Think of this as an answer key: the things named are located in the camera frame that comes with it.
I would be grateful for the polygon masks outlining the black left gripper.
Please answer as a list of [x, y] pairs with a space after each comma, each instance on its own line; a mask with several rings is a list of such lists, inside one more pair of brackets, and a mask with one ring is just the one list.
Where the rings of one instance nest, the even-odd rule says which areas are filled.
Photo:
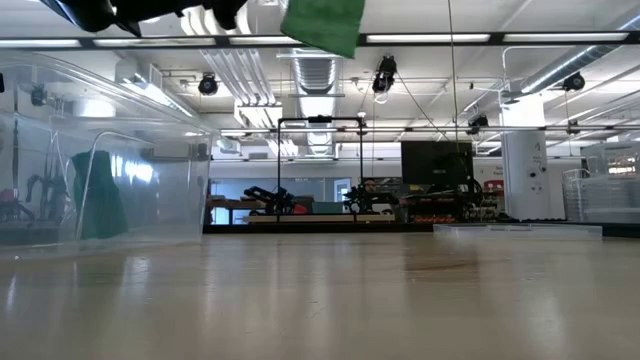
[[170, 13], [182, 14], [185, 9], [202, 6], [212, 10], [214, 18], [225, 30], [235, 29], [236, 15], [246, 0], [113, 0], [116, 15], [126, 21], [141, 22]]

